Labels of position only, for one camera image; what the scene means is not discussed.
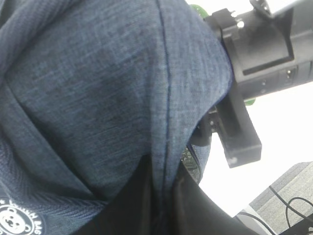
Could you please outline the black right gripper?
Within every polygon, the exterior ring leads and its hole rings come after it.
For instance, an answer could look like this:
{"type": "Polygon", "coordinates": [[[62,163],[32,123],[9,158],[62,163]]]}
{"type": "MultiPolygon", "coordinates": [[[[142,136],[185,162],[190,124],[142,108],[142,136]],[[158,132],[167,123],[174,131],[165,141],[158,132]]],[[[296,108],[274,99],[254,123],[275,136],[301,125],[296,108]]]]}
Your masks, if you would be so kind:
{"type": "Polygon", "coordinates": [[[294,60],[290,33],[293,11],[267,16],[260,10],[235,19],[227,9],[204,19],[216,34],[231,61],[233,80],[226,96],[199,121],[193,144],[206,146],[217,133],[230,168],[259,161],[262,143],[245,102],[272,93],[282,80],[297,71],[287,68],[294,60]]]}

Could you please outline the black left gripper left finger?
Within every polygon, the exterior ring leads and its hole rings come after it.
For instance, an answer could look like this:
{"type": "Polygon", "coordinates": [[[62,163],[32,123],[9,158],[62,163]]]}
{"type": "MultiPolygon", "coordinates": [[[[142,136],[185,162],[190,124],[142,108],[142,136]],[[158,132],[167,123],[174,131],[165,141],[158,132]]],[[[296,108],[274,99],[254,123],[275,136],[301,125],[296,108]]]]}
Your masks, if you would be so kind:
{"type": "Polygon", "coordinates": [[[127,184],[95,218],[92,227],[93,235],[159,234],[150,155],[140,159],[127,184]]]}

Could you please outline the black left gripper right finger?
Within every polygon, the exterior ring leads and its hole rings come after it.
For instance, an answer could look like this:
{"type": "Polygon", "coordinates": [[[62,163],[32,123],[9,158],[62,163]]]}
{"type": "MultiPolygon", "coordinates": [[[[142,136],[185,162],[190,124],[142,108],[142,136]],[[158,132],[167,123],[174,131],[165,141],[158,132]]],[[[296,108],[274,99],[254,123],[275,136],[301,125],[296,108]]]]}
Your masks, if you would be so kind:
{"type": "Polygon", "coordinates": [[[230,218],[204,194],[183,164],[172,187],[175,235],[243,235],[244,226],[230,218]]]}

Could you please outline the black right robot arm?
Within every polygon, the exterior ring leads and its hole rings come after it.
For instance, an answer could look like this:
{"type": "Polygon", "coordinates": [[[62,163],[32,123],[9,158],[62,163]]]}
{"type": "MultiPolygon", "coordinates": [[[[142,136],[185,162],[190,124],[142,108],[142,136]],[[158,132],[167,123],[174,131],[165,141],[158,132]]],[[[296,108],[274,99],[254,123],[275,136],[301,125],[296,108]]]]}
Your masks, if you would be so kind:
{"type": "Polygon", "coordinates": [[[231,61],[234,79],[227,95],[199,121],[189,143],[207,146],[217,133],[230,168],[260,160],[262,143],[245,102],[311,82],[313,3],[251,1],[253,9],[233,16],[221,9],[204,21],[231,61]]]}

